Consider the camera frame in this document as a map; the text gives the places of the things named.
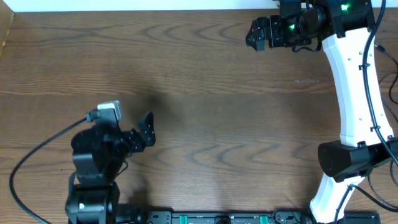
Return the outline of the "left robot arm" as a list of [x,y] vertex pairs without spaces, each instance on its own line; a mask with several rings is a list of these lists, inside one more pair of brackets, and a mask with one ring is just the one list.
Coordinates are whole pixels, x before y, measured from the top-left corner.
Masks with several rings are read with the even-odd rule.
[[146,223],[147,214],[119,203],[116,177],[128,157],[156,142],[154,114],[138,121],[138,130],[122,131],[114,109],[86,114],[94,125],[76,134],[71,146],[78,183],[65,204],[69,223]]

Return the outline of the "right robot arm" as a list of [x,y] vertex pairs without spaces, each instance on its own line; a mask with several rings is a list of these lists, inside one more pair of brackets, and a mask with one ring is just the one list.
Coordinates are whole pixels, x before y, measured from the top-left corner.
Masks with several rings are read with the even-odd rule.
[[340,138],[318,147],[323,177],[302,223],[372,223],[374,215],[345,214],[360,183],[397,163],[397,139],[385,115],[374,36],[381,23],[370,0],[281,1],[277,15],[252,21],[246,44],[257,51],[308,50],[313,41],[330,63],[340,110]]

